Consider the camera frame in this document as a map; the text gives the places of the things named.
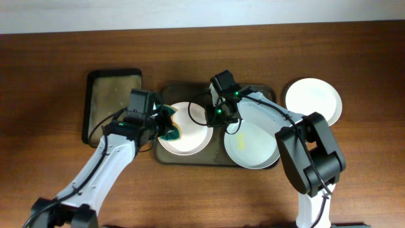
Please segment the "yellow green sponge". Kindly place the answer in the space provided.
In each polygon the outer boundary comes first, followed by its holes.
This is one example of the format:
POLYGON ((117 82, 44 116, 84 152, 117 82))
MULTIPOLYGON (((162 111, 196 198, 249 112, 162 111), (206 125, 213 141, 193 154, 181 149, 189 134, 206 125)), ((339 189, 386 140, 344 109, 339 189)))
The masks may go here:
POLYGON ((177 141, 182 137, 182 131, 180 126, 174 121, 174 114, 178 111, 169 105, 163 105, 160 107, 159 114, 161 115, 161 127, 162 133, 160 139, 164 141, 177 141))

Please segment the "pink plate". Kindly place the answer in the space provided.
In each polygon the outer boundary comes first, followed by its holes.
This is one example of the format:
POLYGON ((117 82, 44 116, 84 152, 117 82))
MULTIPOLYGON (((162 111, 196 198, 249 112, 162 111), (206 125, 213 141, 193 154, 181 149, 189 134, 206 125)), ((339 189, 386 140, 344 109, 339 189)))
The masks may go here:
POLYGON ((192 121, 188 113, 189 102, 179 102, 171 107, 177 111, 172 120, 180 129, 180 138, 176 140, 165 140, 161 137, 159 143, 167 151, 174 155, 189 156, 203 150, 213 136, 213 128, 201 126, 192 121))

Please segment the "cream white plate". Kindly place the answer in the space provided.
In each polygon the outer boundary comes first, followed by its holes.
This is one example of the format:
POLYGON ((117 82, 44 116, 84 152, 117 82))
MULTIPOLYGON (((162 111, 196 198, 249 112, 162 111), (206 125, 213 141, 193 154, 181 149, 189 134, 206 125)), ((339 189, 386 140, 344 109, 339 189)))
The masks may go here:
POLYGON ((294 113, 304 115, 317 112, 326 119, 329 126, 338 121, 342 114, 342 99, 328 82, 316 78, 299 79, 292 83, 285 93, 285 106, 294 113))

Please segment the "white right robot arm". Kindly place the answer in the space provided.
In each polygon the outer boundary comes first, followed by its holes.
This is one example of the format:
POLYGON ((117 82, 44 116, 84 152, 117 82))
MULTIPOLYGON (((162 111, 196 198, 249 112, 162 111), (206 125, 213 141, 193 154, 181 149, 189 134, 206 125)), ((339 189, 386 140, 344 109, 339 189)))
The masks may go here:
POLYGON ((238 91, 210 89, 210 126, 254 124, 274 137, 285 175, 298 192, 297 227, 331 227, 332 191, 346 161, 325 118, 303 115, 269 101, 250 87, 238 91))

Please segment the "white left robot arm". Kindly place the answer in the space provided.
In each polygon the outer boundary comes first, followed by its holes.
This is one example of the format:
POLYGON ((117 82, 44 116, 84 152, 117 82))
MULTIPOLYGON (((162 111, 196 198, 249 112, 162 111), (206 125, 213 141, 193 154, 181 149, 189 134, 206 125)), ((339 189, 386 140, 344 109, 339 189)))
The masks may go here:
POLYGON ((180 138, 173 116, 177 109, 160 105, 136 119, 122 108, 110 114, 110 123, 98 123, 102 130, 98 146, 74 180, 55 198, 39 198, 24 227, 98 227, 97 215, 103 201, 125 167, 143 145, 159 137, 180 138))

